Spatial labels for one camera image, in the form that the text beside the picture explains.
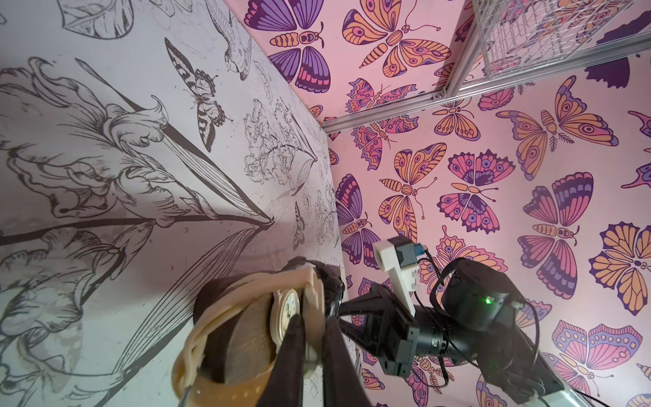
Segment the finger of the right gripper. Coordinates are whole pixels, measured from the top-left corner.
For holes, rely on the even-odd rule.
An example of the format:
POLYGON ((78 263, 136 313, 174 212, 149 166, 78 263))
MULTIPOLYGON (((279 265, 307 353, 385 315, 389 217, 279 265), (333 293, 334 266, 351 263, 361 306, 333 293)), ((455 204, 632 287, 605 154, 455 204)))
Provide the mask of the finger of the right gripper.
POLYGON ((373 356, 379 355, 380 336, 371 326, 364 325, 364 327, 358 327, 342 318, 338 320, 338 324, 342 333, 361 347, 361 349, 373 356))
POLYGON ((389 288, 379 283, 371 283, 368 288, 367 293, 342 303, 340 317, 363 315, 382 318, 392 310, 392 291, 389 288))

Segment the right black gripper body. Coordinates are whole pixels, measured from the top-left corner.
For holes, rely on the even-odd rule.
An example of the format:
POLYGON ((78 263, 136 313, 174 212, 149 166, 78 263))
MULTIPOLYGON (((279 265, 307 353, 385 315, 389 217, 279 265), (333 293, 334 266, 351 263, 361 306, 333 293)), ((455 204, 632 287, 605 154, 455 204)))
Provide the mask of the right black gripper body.
POLYGON ((502 272, 468 258, 454 259, 443 270, 448 282, 431 306, 405 312, 392 293, 384 317, 365 316, 364 325, 380 336, 379 355, 388 375, 407 376, 418 356, 455 365, 476 364, 489 378, 524 371, 524 339, 516 315, 524 298, 502 272))

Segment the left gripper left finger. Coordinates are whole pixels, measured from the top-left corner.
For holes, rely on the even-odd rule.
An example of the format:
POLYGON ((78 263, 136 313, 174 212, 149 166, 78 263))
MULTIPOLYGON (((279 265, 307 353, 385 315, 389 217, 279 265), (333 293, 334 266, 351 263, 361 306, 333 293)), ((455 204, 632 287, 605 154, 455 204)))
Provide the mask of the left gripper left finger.
POLYGON ((305 339, 303 317, 294 315, 289 322, 276 363, 257 407, 300 407, 303 405, 305 339))

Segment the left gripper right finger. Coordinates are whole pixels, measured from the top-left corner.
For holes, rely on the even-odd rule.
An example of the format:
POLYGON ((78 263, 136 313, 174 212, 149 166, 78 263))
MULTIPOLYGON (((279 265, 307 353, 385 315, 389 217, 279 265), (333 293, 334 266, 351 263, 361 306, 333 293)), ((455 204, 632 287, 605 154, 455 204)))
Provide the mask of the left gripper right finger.
POLYGON ((329 317, 325 322, 322 366, 325 407, 371 407, 336 317, 329 317))

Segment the beige watch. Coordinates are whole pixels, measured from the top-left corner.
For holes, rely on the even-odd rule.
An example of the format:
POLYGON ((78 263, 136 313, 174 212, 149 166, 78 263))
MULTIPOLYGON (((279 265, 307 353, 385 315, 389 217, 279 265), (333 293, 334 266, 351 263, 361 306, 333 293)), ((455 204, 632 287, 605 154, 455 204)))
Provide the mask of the beige watch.
POLYGON ((310 378, 320 364, 321 340, 325 332, 325 288, 315 265, 303 263, 290 271, 274 275, 271 281, 273 304, 270 334, 280 354, 290 320, 302 318, 304 334, 303 376, 310 378))
POLYGON ((176 358, 172 389, 181 406, 255 406, 270 383, 293 385, 320 364, 325 288, 310 263, 206 283, 193 309, 193 329, 176 358))

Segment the black watch wide face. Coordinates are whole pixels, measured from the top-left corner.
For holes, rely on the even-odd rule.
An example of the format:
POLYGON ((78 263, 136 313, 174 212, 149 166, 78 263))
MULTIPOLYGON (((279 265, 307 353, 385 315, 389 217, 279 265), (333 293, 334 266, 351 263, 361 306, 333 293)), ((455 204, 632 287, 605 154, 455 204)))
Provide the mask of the black watch wide face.
POLYGON ((326 264, 318 260, 295 257, 281 271, 291 271, 300 266, 312 266, 324 287, 325 317, 339 317, 343 303, 345 284, 341 278, 341 270, 336 265, 326 264))

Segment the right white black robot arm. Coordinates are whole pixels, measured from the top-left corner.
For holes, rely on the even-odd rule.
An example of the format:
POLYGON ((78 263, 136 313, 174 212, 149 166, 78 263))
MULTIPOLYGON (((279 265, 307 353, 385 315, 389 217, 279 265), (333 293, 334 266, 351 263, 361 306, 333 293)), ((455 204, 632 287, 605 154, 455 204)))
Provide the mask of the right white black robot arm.
POLYGON ((539 350, 539 335, 527 337, 517 326, 518 313, 534 310, 510 278, 468 258, 451 261, 438 273, 447 284, 431 306, 410 310, 396 289, 372 284, 368 293, 344 304, 342 332, 374 356, 388 376, 432 386, 417 359, 434 359, 443 383, 448 362, 476 367, 484 382, 500 388, 523 406, 597 406, 558 375, 539 350))

